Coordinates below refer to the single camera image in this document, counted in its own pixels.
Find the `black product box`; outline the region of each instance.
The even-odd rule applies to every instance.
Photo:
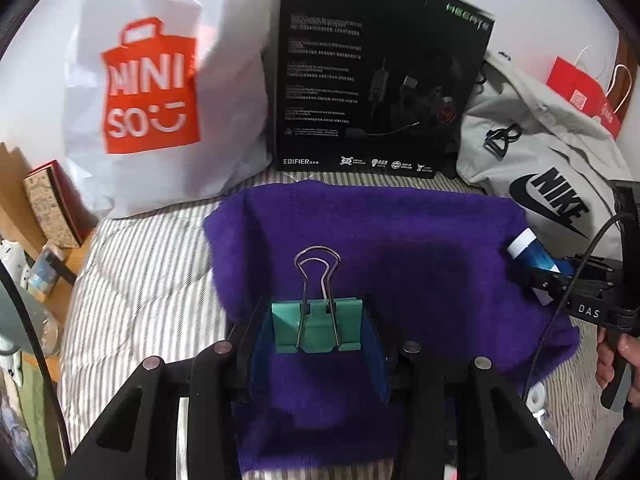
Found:
[[[277,168],[433,177],[493,25],[460,0],[281,0]]]

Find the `purple cloth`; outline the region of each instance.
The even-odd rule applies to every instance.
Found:
[[[405,339],[460,362],[487,356],[521,387],[551,316],[530,290],[507,278],[514,263],[506,247],[526,227],[522,209],[503,198],[320,182],[241,191],[204,224],[216,288],[232,322],[247,316],[260,297],[301,299],[293,257],[326,245],[342,256],[335,297],[369,294]],[[323,268],[309,269],[309,298],[321,297]],[[577,329],[559,317],[536,379],[577,345]],[[243,471],[395,455],[402,416],[374,393],[361,352],[272,349],[268,373],[255,402],[236,406]]]

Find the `green binder clip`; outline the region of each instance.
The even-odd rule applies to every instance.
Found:
[[[328,261],[316,256],[301,261],[302,256],[310,251],[325,251],[335,258],[335,263],[330,266]],[[322,300],[307,301],[309,276],[302,266],[308,262],[321,262],[325,266],[320,281]],[[311,246],[300,251],[293,263],[304,280],[302,302],[271,304],[276,352],[295,353],[302,349],[307,353],[318,353],[330,352],[336,347],[340,352],[360,350],[362,300],[334,300],[331,279],[340,264],[340,254],[329,247]]]

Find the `paper bag handle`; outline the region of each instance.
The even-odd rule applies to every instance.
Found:
[[[578,57],[576,57],[576,58],[575,58],[575,61],[574,61],[574,66],[575,66],[576,68],[577,68],[577,65],[578,65],[578,61],[580,61],[580,58],[582,57],[582,54],[584,54],[584,53],[585,53],[585,51],[586,51],[588,48],[591,48],[592,46],[593,46],[593,45],[587,45],[584,49],[582,49],[582,50],[580,51],[580,54],[578,54]],[[596,77],[594,77],[594,79],[595,79],[596,81],[597,81],[598,79],[600,79],[600,76],[601,76],[601,75],[602,75],[602,73],[604,72],[604,69],[605,69],[606,65],[607,65],[607,63],[606,63],[606,62],[604,62],[604,63],[602,64],[602,68],[600,69],[600,73],[599,73]]]
[[[127,44],[127,32],[136,28],[144,27],[145,25],[155,25],[154,38],[157,38],[162,34],[162,26],[164,25],[162,20],[156,18],[155,16],[149,16],[148,18],[143,18],[142,20],[136,20],[135,22],[127,23],[127,25],[120,32],[120,44],[122,46],[125,46]]]
[[[629,75],[629,86],[626,89],[626,94],[622,98],[622,101],[620,101],[620,104],[618,105],[618,108],[613,110],[613,113],[615,113],[615,114],[618,113],[618,110],[620,110],[620,107],[625,103],[626,98],[629,97],[629,94],[631,94],[631,81],[633,80],[633,78],[631,76],[631,70],[629,70],[626,65],[617,64],[616,67],[613,69],[613,77],[611,78],[611,85],[609,85],[609,89],[607,89],[607,97],[609,97],[609,94],[613,90],[613,87],[616,85],[616,79],[618,78],[618,70],[620,68],[624,68],[626,70],[626,73]]]

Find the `red paper bag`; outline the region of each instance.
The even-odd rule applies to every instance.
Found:
[[[614,139],[618,136],[620,121],[615,114],[615,111],[617,112],[618,109],[613,110],[607,99],[608,92],[605,94],[600,84],[589,74],[578,69],[575,65],[572,65],[561,57],[558,57],[556,58],[556,62],[554,63],[546,84],[578,108],[578,110],[595,120],[599,120],[600,124],[609,131]]]

